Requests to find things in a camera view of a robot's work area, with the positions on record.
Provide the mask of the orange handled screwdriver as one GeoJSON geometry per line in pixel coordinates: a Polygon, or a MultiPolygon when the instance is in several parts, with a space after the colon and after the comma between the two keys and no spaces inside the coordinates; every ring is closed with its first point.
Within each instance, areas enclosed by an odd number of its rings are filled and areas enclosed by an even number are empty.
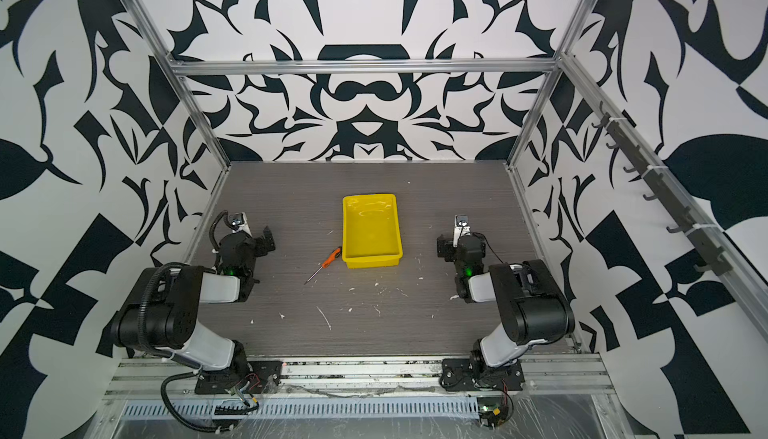
{"type": "Polygon", "coordinates": [[[329,256],[320,263],[317,270],[304,282],[304,284],[308,284],[311,282],[321,271],[324,269],[327,269],[335,260],[337,260],[342,255],[342,248],[337,247],[334,249],[329,256]]]}

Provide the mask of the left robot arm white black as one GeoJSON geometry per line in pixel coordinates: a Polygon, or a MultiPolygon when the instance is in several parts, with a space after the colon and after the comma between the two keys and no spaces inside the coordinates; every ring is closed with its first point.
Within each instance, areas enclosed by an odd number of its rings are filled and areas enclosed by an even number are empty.
{"type": "Polygon", "coordinates": [[[264,228],[254,237],[241,226],[214,249],[213,268],[169,263],[144,269],[110,322],[113,343],[196,370],[245,375],[244,346],[200,322],[199,309],[246,302],[258,282],[256,260],[276,249],[274,236],[264,228]]]}

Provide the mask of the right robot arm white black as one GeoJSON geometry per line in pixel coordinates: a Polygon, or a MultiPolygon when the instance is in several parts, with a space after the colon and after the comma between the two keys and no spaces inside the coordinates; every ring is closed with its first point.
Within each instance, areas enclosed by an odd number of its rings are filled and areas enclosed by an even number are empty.
{"type": "Polygon", "coordinates": [[[546,263],[484,265],[488,244],[480,233],[436,239],[437,256],[455,268],[457,295],[467,303],[493,303],[500,323],[476,343],[470,363],[477,378],[512,365],[532,347],[555,343],[575,329],[575,318],[546,263]]]}

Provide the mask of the yellow plastic bin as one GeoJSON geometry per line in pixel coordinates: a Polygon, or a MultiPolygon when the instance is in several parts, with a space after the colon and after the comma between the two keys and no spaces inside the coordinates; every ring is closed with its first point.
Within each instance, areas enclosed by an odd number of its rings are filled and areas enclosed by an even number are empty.
{"type": "Polygon", "coordinates": [[[344,197],[342,213],[342,260],[349,269],[399,265],[403,244],[394,194],[344,197]]]}

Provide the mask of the small green circuit board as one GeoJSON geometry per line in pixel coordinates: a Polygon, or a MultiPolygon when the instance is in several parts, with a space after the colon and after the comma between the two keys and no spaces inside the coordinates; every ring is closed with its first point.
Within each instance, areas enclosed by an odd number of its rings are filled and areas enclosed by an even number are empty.
{"type": "Polygon", "coordinates": [[[510,416],[508,399],[481,397],[478,403],[478,422],[481,426],[495,429],[503,425],[510,416]]]}

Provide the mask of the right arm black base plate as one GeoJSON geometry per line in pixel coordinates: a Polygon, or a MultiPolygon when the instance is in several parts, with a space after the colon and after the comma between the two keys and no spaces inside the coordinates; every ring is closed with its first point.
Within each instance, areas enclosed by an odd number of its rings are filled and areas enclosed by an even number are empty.
{"type": "Polygon", "coordinates": [[[489,368],[469,358],[444,359],[439,385],[449,392],[467,391],[521,391],[525,377],[521,364],[489,368]]]}

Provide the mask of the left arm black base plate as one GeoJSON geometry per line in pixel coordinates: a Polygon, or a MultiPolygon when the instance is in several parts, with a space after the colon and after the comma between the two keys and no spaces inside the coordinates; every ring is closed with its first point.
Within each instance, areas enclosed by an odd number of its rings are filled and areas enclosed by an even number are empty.
{"type": "Polygon", "coordinates": [[[221,371],[203,371],[194,392],[198,395],[225,394],[237,388],[243,394],[261,394],[280,384],[283,362],[249,361],[247,366],[232,366],[221,371]]]}

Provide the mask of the aluminium front rail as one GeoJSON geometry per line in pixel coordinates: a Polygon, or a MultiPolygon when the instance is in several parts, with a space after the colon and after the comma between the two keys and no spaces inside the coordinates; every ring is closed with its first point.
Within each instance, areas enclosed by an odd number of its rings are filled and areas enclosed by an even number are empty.
{"type": "MultiPolygon", "coordinates": [[[[283,362],[280,384],[267,394],[367,396],[389,393],[443,393],[444,359],[464,357],[293,357],[283,362]]],[[[615,389],[602,359],[594,354],[528,354],[519,358],[530,394],[612,394],[615,389]]]]}

